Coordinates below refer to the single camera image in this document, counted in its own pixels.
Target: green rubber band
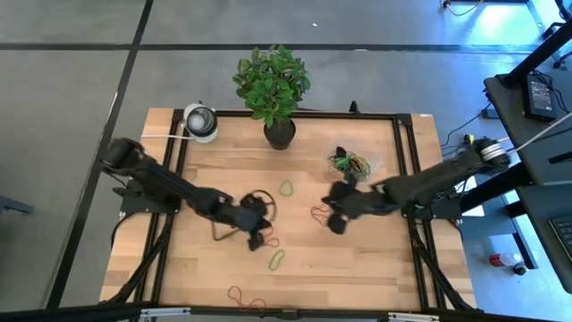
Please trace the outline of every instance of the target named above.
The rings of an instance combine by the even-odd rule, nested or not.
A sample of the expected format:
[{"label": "green rubber band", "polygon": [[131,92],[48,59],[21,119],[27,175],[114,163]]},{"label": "green rubber band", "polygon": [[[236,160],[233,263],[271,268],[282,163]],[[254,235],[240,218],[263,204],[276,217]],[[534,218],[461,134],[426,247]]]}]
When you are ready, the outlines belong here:
[{"label": "green rubber band", "polygon": [[272,256],[272,259],[270,259],[270,263],[268,263],[268,269],[270,269],[271,271],[275,271],[276,269],[278,269],[285,256],[286,256],[286,251],[284,250],[276,251],[276,253],[274,253],[274,256]]},{"label": "green rubber band", "polygon": [[[290,185],[290,193],[286,193],[284,192],[284,184],[288,183]],[[290,182],[290,180],[286,180],[284,181],[281,185],[280,185],[280,195],[283,197],[289,197],[291,195],[294,194],[294,185],[292,184],[292,182]]]}]

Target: white cable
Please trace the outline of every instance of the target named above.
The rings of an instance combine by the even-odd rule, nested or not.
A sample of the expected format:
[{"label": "white cable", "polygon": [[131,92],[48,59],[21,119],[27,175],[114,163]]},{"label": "white cable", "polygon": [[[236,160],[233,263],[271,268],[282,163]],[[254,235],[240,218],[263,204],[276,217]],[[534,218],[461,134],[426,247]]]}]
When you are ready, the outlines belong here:
[{"label": "white cable", "polygon": [[546,129],[540,131],[540,133],[536,134],[533,136],[533,138],[531,138],[530,140],[528,140],[527,142],[525,142],[525,144],[521,145],[518,148],[515,148],[513,150],[511,150],[509,152],[509,154],[511,153],[516,153],[518,151],[520,151],[523,148],[526,148],[527,145],[529,145],[530,143],[534,142],[536,139],[540,138],[541,136],[544,135],[544,133],[546,133],[547,131],[550,131],[551,129],[553,129],[556,125],[564,122],[564,120],[568,119],[570,116],[572,116],[572,113],[570,114],[566,114],[566,116],[562,117],[561,119],[559,119],[558,121],[556,121],[554,124],[552,124],[551,126],[547,127]]},{"label": "white cable", "polygon": [[143,134],[141,135],[141,139],[145,138],[173,138],[173,139],[181,139],[181,140],[194,140],[194,137],[183,137],[181,135],[167,135],[167,134]]}]

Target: wooden tabletop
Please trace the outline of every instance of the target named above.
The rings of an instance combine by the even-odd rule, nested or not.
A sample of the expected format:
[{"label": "wooden tabletop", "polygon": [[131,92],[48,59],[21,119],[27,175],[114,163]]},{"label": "wooden tabletop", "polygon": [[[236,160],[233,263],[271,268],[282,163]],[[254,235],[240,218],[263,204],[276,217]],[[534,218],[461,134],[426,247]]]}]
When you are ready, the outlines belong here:
[{"label": "wooden tabletop", "polygon": [[[167,134],[172,109],[150,109],[145,134]],[[265,190],[277,202],[273,237],[280,247],[249,251],[248,235],[237,233],[213,241],[210,222],[184,204],[175,217],[164,271],[161,302],[175,305],[236,306],[227,296],[236,285],[245,304],[259,298],[268,307],[300,309],[419,309],[407,223],[400,212],[362,216],[343,235],[322,227],[310,215],[332,183],[324,156],[338,142],[369,158],[374,169],[369,182],[399,175],[391,122],[384,120],[295,119],[296,136],[284,151],[270,148],[263,123],[247,117],[219,117],[215,141],[189,143],[184,179],[213,187],[240,199],[252,190]],[[413,115],[422,168],[442,161],[433,117]],[[404,144],[407,136],[402,129]],[[141,140],[147,153],[163,159],[166,139]],[[407,145],[408,172],[412,173]],[[293,184],[290,197],[280,195],[284,181]],[[360,184],[366,190],[366,184]],[[101,292],[112,297],[141,260],[149,215],[140,214],[119,229]],[[229,227],[217,225],[219,233]],[[446,221],[433,221],[433,234],[443,273],[465,301],[475,304],[458,231]],[[279,268],[268,264],[277,250],[285,257]],[[154,274],[149,274],[145,299],[150,297]],[[425,268],[429,298],[434,305],[430,274]],[[237,295],[236,289],[231,295]]]}]

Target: green leaves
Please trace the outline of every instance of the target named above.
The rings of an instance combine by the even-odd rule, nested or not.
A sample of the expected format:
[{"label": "green leaves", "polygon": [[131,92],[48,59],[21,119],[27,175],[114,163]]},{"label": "green leaves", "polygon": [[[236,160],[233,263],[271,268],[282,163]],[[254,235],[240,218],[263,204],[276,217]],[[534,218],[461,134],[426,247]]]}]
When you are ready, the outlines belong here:
[{"label": "green leaves", "polygon": [[272,45],[268,53],[254,48],[250,58],[239,60],[239,72],[232,77],[238,85],[236,94],[254,111],[252,118],[264,119],[267,127],[287,121],[310,89],[304,63],[282,45],[277,50]]}]

